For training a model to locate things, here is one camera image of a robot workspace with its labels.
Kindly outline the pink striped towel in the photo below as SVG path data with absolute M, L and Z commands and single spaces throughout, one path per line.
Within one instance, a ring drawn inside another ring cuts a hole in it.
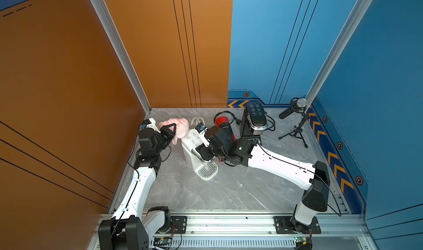
M 171 118 L 165 122 L 159 123 L 159 129 L 161 129 L 165 125 L 171 125 L 173 123 L 176 124 L 176 133 L 172 140 L 172 143 L 173 145 L 176 145 L 179 139 L 182 139 L 187 135 L 189 131 L 189 123 L 188 123 L 188 120 L 185 118 L 181 118 L 181 119 Z

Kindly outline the red Nespresso coffee machine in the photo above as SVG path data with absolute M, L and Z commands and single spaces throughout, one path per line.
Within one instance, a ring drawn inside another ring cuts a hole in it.
M 214 119 L 214 123 L 215 123 L 215 126 L 222 128 L 226 132 L 226 134 L 230 135 L 233 141 L 236 140 L 228 117 L 226 116 L 217 117 Z

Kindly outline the white coffee machine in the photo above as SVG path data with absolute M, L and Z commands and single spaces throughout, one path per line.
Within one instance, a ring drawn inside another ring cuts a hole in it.
M 196 147 L 203 144 L 198 132 L 190 129 L 187 135 L 181 140 L 184 156 L 194 173 L 203 181 L 210 181 L 218 173 L 218 165 L 215 158 L 208 161 L 203 160 Z

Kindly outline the black coffee machine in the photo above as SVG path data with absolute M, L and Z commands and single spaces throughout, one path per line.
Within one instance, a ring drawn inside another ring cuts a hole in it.
M 257 101 L 249 101 L 243 110 L 240 137 L 261 143 L 261 135 L 268 129 L 267 113 Z

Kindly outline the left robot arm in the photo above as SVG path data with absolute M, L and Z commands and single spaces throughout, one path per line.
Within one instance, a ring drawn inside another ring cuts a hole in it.
M 175 135 L 175 123 L 158 128 L 150 118 L 141 124 L 131 184 L 112 218 L 103 220 L 99 225 L 100 249 L 147 250 L 158 231 L 170 230 L 171 215 L 168 207 L 151 208 L 146 216 L 142 213 L 163 161 L 160 154 L 169 147 Z

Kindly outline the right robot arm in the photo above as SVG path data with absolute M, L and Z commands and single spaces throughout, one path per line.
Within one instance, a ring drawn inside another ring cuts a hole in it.
M 223 125 L 207 128 L 200 123 L 195 131 L 201 144 L 194 153 L 203 161 L 219 158 L 229 166 L 267 171 L 300 187 L 304 192 L 290 219 L 290 228 L 294 233 L 311 233 L 315 215 L 327 211 L 332 192 L 328 168 L 323 162 L 296 161 L 269 151 L 253 140 L 235 139 L 231 128 Z

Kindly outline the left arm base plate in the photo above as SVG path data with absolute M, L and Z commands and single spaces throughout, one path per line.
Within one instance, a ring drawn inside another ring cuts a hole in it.
M 172 215 L 168 224 L 165 223 L 165 217 L 161 215 L 147 216 L 142 220 L 142 224 L 149 236 L 156 233 L 185 234 L 187 229 L 187 216 Z

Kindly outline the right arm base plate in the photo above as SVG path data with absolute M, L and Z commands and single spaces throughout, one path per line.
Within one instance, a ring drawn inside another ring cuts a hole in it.
M 275 216 L 273 218 L 277 234 L 305 234 L 312 235 L 322 233 L 321 227 L 316 217 L 312 219 L 310 225 L 304 225 L 294 220 L 293 216 Z

